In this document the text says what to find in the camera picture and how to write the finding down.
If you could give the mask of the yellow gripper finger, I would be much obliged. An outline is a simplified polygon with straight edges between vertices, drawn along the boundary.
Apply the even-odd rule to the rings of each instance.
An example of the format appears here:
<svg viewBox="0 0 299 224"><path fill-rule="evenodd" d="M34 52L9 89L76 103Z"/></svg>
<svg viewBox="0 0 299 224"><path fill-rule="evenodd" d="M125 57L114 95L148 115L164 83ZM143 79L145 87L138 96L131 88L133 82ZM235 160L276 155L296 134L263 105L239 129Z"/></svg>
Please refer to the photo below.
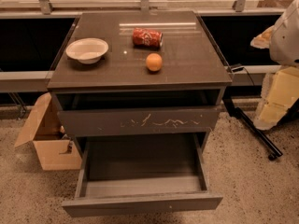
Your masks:
<svg viewBox="0 0 299 224"><path fill-rule="evenodd" d="M253 124L264 131L276 126L299 99L299 69L288 66L266 74L261 96Z"/></svg>

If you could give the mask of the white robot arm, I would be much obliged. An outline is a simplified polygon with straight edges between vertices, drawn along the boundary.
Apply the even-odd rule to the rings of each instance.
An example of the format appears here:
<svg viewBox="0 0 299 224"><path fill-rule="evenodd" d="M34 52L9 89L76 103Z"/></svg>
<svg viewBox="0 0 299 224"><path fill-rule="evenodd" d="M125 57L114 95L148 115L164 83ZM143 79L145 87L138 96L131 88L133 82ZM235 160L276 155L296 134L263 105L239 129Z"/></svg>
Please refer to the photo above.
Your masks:
<svg viewBox="0 0 299 224"><path fill-rule="evenodd" d="M299 0L293 0L275 24L254 37L250 45L269 49L271 60L280 65L275 74L263 79L262 100L253 121L257 129L269 130L299 99Z"/></svg>

